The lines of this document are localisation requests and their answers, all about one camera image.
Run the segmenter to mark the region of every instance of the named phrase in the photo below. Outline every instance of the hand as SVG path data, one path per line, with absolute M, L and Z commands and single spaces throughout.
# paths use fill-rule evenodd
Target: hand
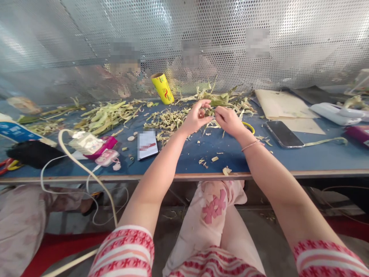
M 234 110 L 218 106 L 215 109 L 215 119 L 220 127 L 236 140 L 252 133 L 243 125 Z
M 214 117 L 204 117 L 205 111 L 202 108 L 210 108 L 209 103 L 211 100 L 203 99 L 194 104 L 191 111 L 188 113 L 182 126 L 178 129 L 189 136 L 196 133 L 203 125 L 209 123 Z

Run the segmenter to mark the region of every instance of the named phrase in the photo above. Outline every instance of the black smartphone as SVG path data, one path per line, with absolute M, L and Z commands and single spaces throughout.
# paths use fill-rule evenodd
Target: black smartphone
M 282 147 L 301 148 L 305 146 L 282 121 L 268 121 L 266 126 Z

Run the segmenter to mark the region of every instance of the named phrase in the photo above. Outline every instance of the red and white striped shirt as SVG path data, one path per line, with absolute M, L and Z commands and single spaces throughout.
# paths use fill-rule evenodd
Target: red and white striped shirt
M 352 251 L 332 242 L 302 241 L 294 248 L 301 277 L 363 277 L 369 270 Z M 143 227 L 127 225 L 114 230 L 101 244 L 89 277 L 151 276 L 154 242 Z M 213 246 L 185 261 L 170 276 L 265 277 L 256 268 Z

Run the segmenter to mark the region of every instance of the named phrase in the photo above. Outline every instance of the leg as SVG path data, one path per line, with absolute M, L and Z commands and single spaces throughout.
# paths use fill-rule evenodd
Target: leg
M 212 245 L 220 246 L 227 206 L 245 203 L 246 200 L 239 181 L 200 183 L 163 269 L 163 276 L 168 276 L 197 252 Z
M 47 190 L 53 192 L 69 192 L 68 194 L 51 194 L 47 193 L 46 197 L 52 198 L 52 204 L 50 205 L 50 212 L 64 212 L 69 210 L 81 209 L 81 212 L 85 212 L 85 209 L 89 209 L 93 200 L 83 200 L 84 194 L 75 192 L 84 192 L 83 189 L 67 189 L 60 187 L 47 187 Z
M 265 274 L 253 239 L 234 205 L 227 208 L 220 247 Z
M 21 276 L 41 244 L 49 212 L 78 208 L 82 195 L 60 197 L 44 192 L 39 185 L 17 187 L 1 195 L 0 276 Z

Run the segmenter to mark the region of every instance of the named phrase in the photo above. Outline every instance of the person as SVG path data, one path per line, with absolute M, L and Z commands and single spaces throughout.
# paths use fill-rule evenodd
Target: person
M 150 165 L 117 228 L 101 244 L 90 277 L 151 276 L 153 234 L 186 138 L 207 124 L 210 100 L 194 104 L 182 126 Z M 300 276 L 369 276 L 291 173 L 246 129 L 236 113 L 216 107 L 215 119 L 240 144 L 252 176 L 270 201 Z M 234 204 L 246 201 L 240 181 L 201 182 L 163 276 L 265 276 L 251 236 Z
M 96 204 L 82 199 L 82 189 L 46 189 L 66 194 L 51 194 L 40 185 L 7 187 L 0 192 L 0 277 L 19 277 L 40 247 L 51 212 L 79 210 L 89 215 Z M 100 201 L 103 193 L 93 196 Z

